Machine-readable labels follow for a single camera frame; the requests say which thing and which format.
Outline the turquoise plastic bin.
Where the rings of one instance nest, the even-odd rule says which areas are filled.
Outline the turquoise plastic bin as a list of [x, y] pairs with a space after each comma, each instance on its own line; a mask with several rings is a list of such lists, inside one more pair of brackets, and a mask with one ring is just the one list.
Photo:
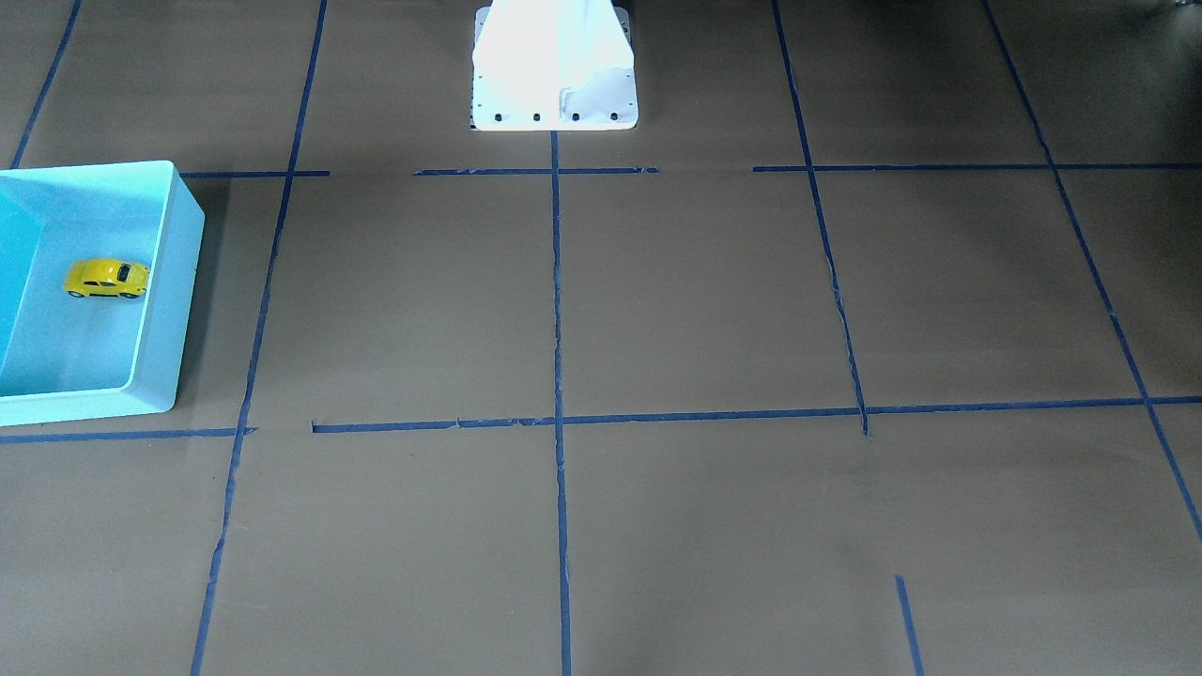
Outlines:
[[[6, 170], [1, 190], [2, 425], [174, 407], [206, 227], [175, 165]], [[145, 295], [70, 296], [87, 257], [145, 265]]]

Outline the yellow beetle toy car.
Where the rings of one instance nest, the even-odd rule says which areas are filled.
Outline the yellow beetle toy car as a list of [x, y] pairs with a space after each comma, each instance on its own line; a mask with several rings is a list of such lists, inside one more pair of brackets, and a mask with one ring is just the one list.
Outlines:
[[69, 266], [63, 290], [69, 296], [139, 300], [147, 292], [151, 269], [120, 257], [85, 257]]

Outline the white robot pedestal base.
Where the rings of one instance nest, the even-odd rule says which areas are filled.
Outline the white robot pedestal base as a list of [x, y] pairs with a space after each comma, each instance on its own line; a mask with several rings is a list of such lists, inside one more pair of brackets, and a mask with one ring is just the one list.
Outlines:
[[639, 124], [630, 16], [609, 1], [493, 1], [475, 13], [470, 124], [481, 132]]

